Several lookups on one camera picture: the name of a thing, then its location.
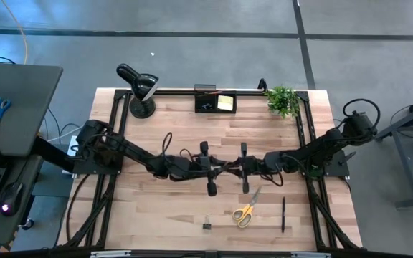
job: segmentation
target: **wooden table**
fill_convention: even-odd
[[[90,119],[109,121],[115,89],[98,88]],[[333,117],[328,94],[308,91],[316,135],[332,128]],[[268,151],[299,148],[295,119],[282,119],[267,111],[266,97],[238,97],[236,114],[196,114],[192,96],[155,96],[156,112],[141,120],[128,113],[125,137],[154,154],[161,152],[167,132],[173,133],[168,154],[178,155],[182,148],[199,153],[203,140],[210,155],[234,161],[240,143],[248,145],[248,155],[262,158]],[[117,125],[122,104],[119,107]],[[301,105],[303,124],[305,111]],[[242,193],[242,182],[222,174],[216,180],[218,194],[207,195],[207,179],[172,182],[154,178],[145,168],[125,159],[114,194],[106,249],[172,249],[234,251],[309,251],[315,250],[312,220],[305,181],[298,173],[284,174],[284,186],[277,187],[259,176],[250,176],[250,194]],[[77,179],[71,195],[77,187]],[[71,213],[74,234],[90,213],[97,176],[90,176],[75,201]],[[242,208],[252,193],[262,186],[246,229],[239,229],[231,213]],[[351,240],[361,246],[351,195],[345,182],[326,178],[331,212]],[[282,197],[286,197],[286,228],[281,232]],[[202,224],[209,215],[211,231]],[[320,219],[323,239],[328,243],[326,223]],[[98,237],[100,223],[95,227]],[[66,242],[65,220],[59,244]]]

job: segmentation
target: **sticky note pad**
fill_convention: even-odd
[[[234,98],[218,95],[218,109],[232,111],[234,109]]]

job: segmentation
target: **gray floor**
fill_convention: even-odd
[[[297,33],[291,0],[7,0],[20,22],[33,29],[127,30],[137,32],[266,32]],[[413,1],[300,0],[305,31],[312,34],[413,34]],[[14,23],[0,4],[0,28]],[[65,72],[51,108],[61,125],[83,123],[96,87],[124,87],[116,74],[126,62],[158,75],[161,86],[255,88],[261,77],[271,86],[307,89],[298,39],[176,38],[176,37],[53,37],[28,36],[29,63],[61,65]],[[316,88],[327,90],[333,114],[342,118],[347,101],[366,97],[382,111],[379,129],[399,108],[413,103],[413,41],[309,40]],[[23,60],[17,35],[0,35],[0,55]],[[368,105],[358,104],[375,118]],[[49,132],[55,132],[47,117]],[[413,140],[407,139],[413,160]],[[411,196],[391,139],[359,148],[349,161],[356,216],[364,246],[370,250],[413,254],[413,208],[397,211],[394,202]],[[43,237],[48,223],[61,219],[62,205],[41,200],[31,241],[17,249],[52,246]]]

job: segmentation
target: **desk lamp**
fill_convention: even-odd
[[[130,83],[134,98],[130,101],[130,112],[136,118],[148,118],[156,110],[156,103],[151,98],[156,91],[158,77],[149,74],[139,74],[127,64],[120,64],[117,73]]]

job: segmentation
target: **potted plant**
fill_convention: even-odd
[[[286,115],[298,116],[299,97],[291,88],[279,86],[264,93],[269,100],[269,110],[281,115],[284,119]]]

